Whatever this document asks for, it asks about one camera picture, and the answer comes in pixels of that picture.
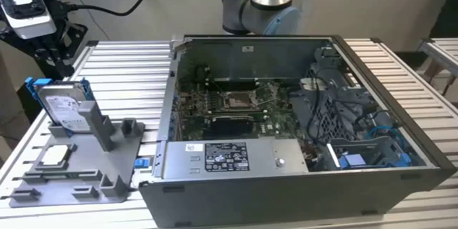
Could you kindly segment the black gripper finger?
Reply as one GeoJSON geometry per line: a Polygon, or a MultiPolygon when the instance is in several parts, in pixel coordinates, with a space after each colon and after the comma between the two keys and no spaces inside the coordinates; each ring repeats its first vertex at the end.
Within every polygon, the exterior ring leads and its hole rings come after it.
{"type": "Polygon", "coordinates": [[[76,55],[88,28],[83,24],[64,23],[56,32],[56,53],[54,54],[56,70],[62,77],[74,74],[72,59],[76,55]]]}
{"type": "Polygon", "coordinates": [[[31,56],[36,61],[54,61],[51,48],[55,47],[54,34],[23,39],[11,27],[2,29],[2,41],[31,56]]]}

